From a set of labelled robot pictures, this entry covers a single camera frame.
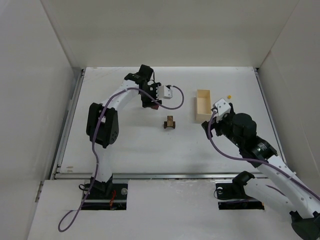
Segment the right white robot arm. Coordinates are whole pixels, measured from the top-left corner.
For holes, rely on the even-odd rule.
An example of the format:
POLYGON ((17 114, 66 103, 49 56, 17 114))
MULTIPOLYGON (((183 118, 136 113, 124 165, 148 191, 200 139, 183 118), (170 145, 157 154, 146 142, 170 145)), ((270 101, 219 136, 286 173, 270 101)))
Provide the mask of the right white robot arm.
POLYGON ((269 187, 252 173, 243 171, 232 180, 236 198, 254 198, 291 221, 293 231, 303 240, 320 238, 320 197, 307 187, 278 155, 275 148, 257 135, 257 124, 246 113, 235 113, 233 105, 223 98, 211 109, 212 115, 202 123, 207 139, 213 134, 224 136, 239 150, 240 157, 214 149, 226 158, 246 161, 273 184, 269 187))

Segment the light striped wood block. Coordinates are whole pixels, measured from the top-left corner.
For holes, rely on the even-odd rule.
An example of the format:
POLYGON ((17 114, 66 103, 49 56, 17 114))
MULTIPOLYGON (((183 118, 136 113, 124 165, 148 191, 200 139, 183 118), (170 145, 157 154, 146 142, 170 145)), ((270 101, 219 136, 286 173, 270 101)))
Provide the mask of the light striped wood block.
POLYGON ((167 121, 166 121, 166 125, 167 127, 170 128, 175 128, 175 121, 174 121, 174 117, 172 115, 168 115, 167 116, 167 121))

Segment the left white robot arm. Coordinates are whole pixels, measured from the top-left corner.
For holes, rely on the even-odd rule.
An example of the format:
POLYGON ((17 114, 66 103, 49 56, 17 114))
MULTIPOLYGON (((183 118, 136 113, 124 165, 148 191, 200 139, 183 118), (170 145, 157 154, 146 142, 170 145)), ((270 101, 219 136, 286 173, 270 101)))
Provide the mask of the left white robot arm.
POLYGON ((103 157, 103 150, 115 143, 119 130, 119 112, 135 97, 140 96, 142 107, 157 110, 162 104, 155 82, 154 70, 142 64, 136 73, 128 73, 120 87, 104 102, 89 106, 86 134, 91 142, 96 167, 90 179, 90 188, 106 194, 111 190, 112 170, 103 157))

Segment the cream wooden box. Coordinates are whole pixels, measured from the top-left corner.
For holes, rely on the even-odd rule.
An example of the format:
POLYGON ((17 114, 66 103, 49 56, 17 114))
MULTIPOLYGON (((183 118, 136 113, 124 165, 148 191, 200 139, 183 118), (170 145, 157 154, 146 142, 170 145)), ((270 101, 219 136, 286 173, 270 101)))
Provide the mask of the cream wooden box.
POLYGON ((197 89, 194 97, 194 123, 209 121, 212 116, 211 92, 208 89, 197 89))

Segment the reddish brown wood block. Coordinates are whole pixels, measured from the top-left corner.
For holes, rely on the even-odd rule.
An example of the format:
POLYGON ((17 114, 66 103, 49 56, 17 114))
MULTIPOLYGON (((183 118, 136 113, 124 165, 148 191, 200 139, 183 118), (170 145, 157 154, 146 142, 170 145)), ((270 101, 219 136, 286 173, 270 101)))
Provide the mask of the reddish brown wood block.
POLYGON ((158 110, 159 109, 159 105, 153 105, 152 107, 151 107, 151 109, 153 109, 153 110, 158 110))

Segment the dark arch wood block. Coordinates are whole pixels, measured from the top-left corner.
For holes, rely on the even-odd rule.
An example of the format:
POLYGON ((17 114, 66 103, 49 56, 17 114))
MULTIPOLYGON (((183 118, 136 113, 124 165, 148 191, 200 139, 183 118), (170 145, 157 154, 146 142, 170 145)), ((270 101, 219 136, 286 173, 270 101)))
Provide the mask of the dark arch wood block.
POLYGON ((164 121, 163 128, 164 129, 168 129, 168 128, 175 129, 176 128, 176 122, 173 121, 173 120, 164 121))

